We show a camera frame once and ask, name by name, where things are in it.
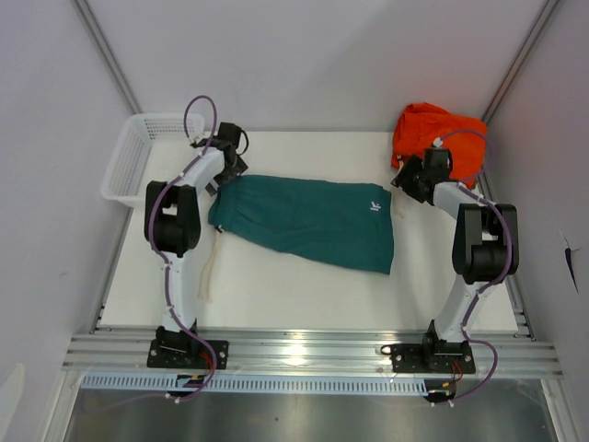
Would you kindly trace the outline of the teal green shorts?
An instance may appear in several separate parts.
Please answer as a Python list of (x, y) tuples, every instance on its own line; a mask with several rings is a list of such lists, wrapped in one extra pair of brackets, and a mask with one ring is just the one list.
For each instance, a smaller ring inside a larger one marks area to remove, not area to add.
[(208, 223), (312, 262), (389, 274), (392, 194), (374, 183), (245, 175), (221, 186)]

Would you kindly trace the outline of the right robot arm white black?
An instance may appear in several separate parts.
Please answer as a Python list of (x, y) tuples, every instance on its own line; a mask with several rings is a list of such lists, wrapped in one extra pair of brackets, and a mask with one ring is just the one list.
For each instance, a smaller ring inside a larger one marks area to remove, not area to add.
[(468, 332), (486, 297), (519, 265), (516, 208), (451, 180), (451, 171), (450, 151), (428, 148), (422, 157), (410, 157), (392, 181), (412, 199), (443, 210), (456, 222), (451, 254), (456, 279), (420, 350), (422, 364), (434, 372), (466, 352)]

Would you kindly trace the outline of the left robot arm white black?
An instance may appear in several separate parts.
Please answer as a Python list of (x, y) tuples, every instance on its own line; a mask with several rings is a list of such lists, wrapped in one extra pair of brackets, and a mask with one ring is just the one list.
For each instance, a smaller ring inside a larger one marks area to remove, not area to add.
[(238, 151), (246, 132), (222, 122), (217, 133), (193, 142), (196, 155), (177, 178), (152, 180), (146, 186), (144, 236), (163, 261), (165, 309), (161, 327), (177, 335), (195, 330), (196, 289), (204, 259), (197, 246), (202, 235), (199, 196), (215, 195), (220, 187), (243, 174), (248, 165)]

